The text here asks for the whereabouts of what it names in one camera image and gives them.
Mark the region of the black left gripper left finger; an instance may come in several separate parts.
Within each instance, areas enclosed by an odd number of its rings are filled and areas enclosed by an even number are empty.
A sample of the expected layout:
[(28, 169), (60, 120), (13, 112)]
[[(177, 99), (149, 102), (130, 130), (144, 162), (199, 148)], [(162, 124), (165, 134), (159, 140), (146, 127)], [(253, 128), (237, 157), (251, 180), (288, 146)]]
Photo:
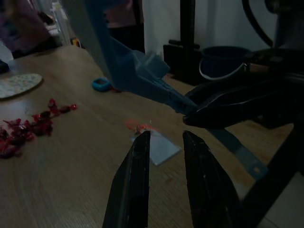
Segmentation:
[(134, 140), (114, 175), (102, 227), (148, 227), (150, 137), (145, 131)]

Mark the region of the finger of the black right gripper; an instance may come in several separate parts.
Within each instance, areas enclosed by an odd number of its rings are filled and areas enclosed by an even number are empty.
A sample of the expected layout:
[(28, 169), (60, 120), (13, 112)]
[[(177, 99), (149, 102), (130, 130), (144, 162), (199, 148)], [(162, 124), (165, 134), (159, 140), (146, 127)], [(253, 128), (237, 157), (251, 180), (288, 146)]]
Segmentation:
[(242, 81), (212, 81), (203, 83), (186, 95), (198, 108), (241, 104), (249, 101), (249, 92)]
[(261, 103), (256, 99), (227, 104), (212, 101), (201, 104), (197, 110), (184, 116), (183, 122), (204, 129), (223, 129), (260, 114)]

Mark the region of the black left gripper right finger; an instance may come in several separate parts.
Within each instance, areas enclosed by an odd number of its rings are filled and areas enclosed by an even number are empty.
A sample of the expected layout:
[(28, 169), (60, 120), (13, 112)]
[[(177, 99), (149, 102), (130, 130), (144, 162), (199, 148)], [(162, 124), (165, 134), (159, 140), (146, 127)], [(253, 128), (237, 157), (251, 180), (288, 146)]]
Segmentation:
[(241, 228), (243, 208), (236, 189), (205, 141), (183, 132), (192, 223), (195, 228)]

